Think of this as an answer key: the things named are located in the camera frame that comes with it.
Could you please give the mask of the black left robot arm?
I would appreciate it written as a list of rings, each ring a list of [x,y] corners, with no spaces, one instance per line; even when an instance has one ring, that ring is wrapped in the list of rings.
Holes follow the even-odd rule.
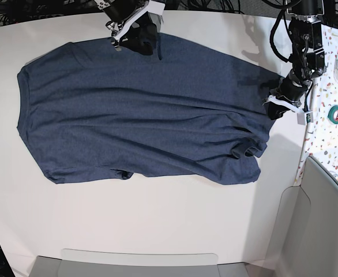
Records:
[[[277,120],[290,110],[301,114],[303,122],[310,122],[312,116],[308,115],[308,96],[313,89],[314,80],[326,72],[320,20],[320,16],[324,15],[323,1],[264,3],[279,10],[269,35],[271,49],[278,59],[292,65],[289,74],[281,79],[279,86],[272,89],[266,99],[269,104],[268,116]],[[281,21],[286,20],[287,13],[291,15],[291,21],[284,25],[292,45],[292,53],[288,58],[280,54],[275,45],[277,28]]]

